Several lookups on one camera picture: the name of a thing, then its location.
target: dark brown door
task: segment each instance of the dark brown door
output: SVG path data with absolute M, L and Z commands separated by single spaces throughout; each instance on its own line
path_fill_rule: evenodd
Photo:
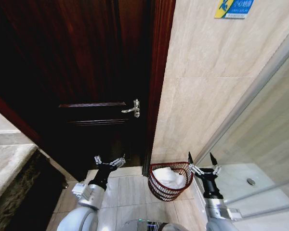
M 149 0 L 0 0 L 0 97 L 78 180 L 145 154 Z M 121 110 L 140 101 L 140 117 Z

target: door lever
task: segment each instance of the door lever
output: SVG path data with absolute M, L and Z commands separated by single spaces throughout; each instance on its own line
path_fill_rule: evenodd
M 134 116 L 138 118 L 140 116 L 140 102 L 138 99 L 134 100 L 134 107 L 127 110 L 122 110 L 122 113 L 134 112 Z

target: blue and yellow sticker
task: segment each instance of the blue and yellow sticker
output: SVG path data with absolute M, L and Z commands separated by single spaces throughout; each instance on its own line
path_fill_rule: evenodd
M 214 18 L 246 18 L 254 0 L 220 0 Z

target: white tissue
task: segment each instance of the white tissue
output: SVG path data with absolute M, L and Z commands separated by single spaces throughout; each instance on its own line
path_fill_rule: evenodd
M 184 176 L 171 170 L 170 167 L 158 168 L 153 171 L 155 178 L 171 189 L 181 189 L 185 186 Z

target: robotic hand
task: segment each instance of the robotic hand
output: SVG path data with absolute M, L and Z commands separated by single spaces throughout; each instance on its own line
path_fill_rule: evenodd
M 101 207 L 109 174 L 123 166 L 124 157 L 111 163 L 103 163 L 100 156 L 94 157 L 98 171 L 89 185 L 77 183 L 72 192 L 79 199 L 78 207 L 72 210 L 59 224 L 57 231 L 95 231 L 98 225 L 98 210 Z
M 195 177 L 202 180 L 206 201 L 206 214 L 208 217 L 208 231 L 238 231 L 233 225 L 232 220 L 242 218 L 238 209 L 227 208 L 223 201 L 223 195 L 220 194 L 216 186 L 215 179 L 218 177 L 221 167 L 217 164 L 216 159 L 210 153 L 213 168 L 198 168 L 193 164 L 193 159 L 188 153 L 189 168 L 194 173 Z

